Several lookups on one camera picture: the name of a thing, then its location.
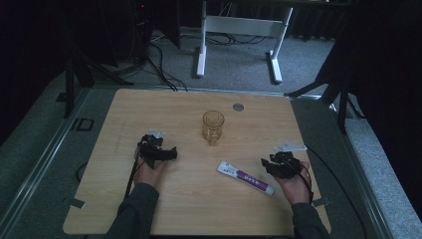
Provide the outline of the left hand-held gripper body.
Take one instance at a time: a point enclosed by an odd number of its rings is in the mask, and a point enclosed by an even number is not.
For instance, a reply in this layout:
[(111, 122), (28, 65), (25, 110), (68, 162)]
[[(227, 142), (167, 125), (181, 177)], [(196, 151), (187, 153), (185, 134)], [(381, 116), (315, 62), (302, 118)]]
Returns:
[(153, 168), (155, 162), (163, 158), (161, 146), (165, 133), (152, 128), (149, 131), (150, 134), (145, 134), (137, 144), (136, 156), (142, 158), (150, 168)]

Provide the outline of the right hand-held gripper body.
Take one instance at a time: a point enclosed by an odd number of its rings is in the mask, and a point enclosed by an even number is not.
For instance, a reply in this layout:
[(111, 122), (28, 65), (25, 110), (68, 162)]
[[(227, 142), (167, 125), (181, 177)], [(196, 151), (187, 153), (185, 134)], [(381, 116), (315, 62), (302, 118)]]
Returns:
[(295, 158), (294, 153), (297, 151), (305, 151), (308, 148), (305, 145), (286, 142), (283, 145), (274, 146), (275, 155), (278, 162), (270, 162), (273, 165), (273, 176), (282, 179), (290, 179), (298, 175), (302, 171), (300, 161)]

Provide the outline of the white and purple toothpaste tube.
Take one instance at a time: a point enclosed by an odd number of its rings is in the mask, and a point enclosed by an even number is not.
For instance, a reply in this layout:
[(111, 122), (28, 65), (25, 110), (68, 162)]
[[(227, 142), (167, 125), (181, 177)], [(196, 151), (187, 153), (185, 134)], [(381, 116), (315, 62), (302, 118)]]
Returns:
[(274, 194), (275, 189), (271, 185), (238, 169), (229, 162), (221, 161), (217, 167), (217, 171), (224, 175), (240, 180), (268, 195)]

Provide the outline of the clear glass jar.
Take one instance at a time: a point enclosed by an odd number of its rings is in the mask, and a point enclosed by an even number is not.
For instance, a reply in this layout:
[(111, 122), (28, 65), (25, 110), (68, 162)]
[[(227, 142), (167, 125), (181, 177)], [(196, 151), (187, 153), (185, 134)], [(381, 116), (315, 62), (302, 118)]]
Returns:
[(216, 145), (223, 131), (225, 117), (218, 111), (208, 111), (202, 118), (202, 135), (209, 145)]

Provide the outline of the person's right hand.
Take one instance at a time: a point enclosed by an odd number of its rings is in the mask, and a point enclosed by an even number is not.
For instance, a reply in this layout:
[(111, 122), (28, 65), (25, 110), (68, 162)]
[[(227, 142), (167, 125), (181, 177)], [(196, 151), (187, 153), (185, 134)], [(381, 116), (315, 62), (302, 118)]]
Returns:
[(275, 178), (291, 205), (310, 203), (312, 201), (310, 190), (311, 180), (308, 175), (310, 164), (306, 161), (302, 161), (301, 165), (302, 171), (299, 175), (290, 179)]

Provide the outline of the person's left hand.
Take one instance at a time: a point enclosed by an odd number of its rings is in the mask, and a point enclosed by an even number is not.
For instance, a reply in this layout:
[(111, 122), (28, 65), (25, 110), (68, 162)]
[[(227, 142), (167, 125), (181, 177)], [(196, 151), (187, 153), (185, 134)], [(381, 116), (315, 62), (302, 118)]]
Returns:
[(133, 183), (135, 185), (144, 183), (156, 188), (166, 165), (166, 161), (160, 161), (154, 168), (151, 168), (141, 157), (138, 157)]

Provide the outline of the black metal stand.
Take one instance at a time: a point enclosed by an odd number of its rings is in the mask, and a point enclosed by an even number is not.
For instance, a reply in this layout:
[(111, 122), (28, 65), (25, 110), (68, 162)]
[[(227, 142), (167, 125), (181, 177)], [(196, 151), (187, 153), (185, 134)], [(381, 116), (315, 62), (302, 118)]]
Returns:
[(346, 134), (345, 119), (347, 105), (351, 105), (357, 115), (362, 118), (362, 114), (357, 111), (348, 96), (352, 85), (352, 64), (355, 60), (356, 53), (354, 51), (342, 52), (341, 50), (332, 49), (316, 75), (316, 79), (311, 84), (296, 91), (286, 93), (286, 97), (298, 98), (311, 90), (326, 85), (326, 89), (319, 100), (325, 105), (330, 105), (336, 98), (339, 98), (337, 125), (340, 131)]
[(65, 119), (71, 115), (76, 107), (75, 79), (78, 79), (83, 88), (91, 88), (95, 83), (90, 68), (97, 70), (119, 85), (132, 86), (132, 83), (118, 77), (88, 57), (76, 43), (68, 43), (67, 50), (69, 57), (65, 67), (65, 92), (60, 96), (60, 99), (66, 104)]

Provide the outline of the black computer tower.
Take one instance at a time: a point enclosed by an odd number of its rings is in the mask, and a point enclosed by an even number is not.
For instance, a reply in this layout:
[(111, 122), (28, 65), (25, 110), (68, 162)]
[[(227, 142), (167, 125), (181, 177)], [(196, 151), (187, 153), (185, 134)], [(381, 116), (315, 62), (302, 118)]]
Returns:
[(128, 0), (132, 27), (132, 47), (130, 54), (140, 63), (147, 59), (147, 51), (152, 35), (152, 15), (149, 0)]

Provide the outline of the black square floor frame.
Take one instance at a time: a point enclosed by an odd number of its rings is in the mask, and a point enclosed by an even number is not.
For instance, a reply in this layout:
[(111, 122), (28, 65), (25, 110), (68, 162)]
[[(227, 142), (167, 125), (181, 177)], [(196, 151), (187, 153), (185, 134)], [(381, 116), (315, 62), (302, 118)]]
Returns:
[(93, 119), (76, 118), (71, 126), (71, 130), (90, 131), (93, 129), (95, 121)]

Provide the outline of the aluminium floor rail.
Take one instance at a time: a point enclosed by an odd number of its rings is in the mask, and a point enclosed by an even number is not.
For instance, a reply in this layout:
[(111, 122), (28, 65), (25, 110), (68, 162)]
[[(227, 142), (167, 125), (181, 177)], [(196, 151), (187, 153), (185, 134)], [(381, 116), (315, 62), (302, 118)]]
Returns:
[(330, 239), (393, 239), (336, 110), (315, 97), (292, 98), (291, 104), (319, 188), (316, 197), (331, 201), (322, 207)]
[(13, 231), (13, 228), (31, 200), (32, 195), (37, 190), (40, 181), (48, 170), (64, 138), (76, 120), (80, 108), (89, 93), (90, 89), (81, 89), (79, 95), (75, 99), (74, 107), (64, 119), (61, 119), (52, 139), (43, 150), (43, 153), (37, 158), (35, 164), (31, 167), (30, 173), (22, 182), (7, 210), (3, 216), (0, 217), (0, 239), (7, 239)]

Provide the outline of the white metal desk frame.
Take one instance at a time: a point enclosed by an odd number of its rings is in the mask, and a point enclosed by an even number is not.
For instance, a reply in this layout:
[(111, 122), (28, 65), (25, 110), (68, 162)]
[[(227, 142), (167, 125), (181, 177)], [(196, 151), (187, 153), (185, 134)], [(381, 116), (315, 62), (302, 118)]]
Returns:
[(276, 45), (274, 49), (268, 53), (269, 65), (271, 66), (274, 81), (277, 84), (280, 84), (283, 81), (283, 77), (278, 57), (289, 27), (293, 10), (293, 7), (288, 7), (287, 13), (281, 21), (223, 17), (208, 15), (207, 2), (203, 1), (201, 9), (201, 45), (199, 48), (196, 75), (200, 78), (205, 75), (207, 56), (206, 36), (208, 33), (270, 37), (276, 39)]

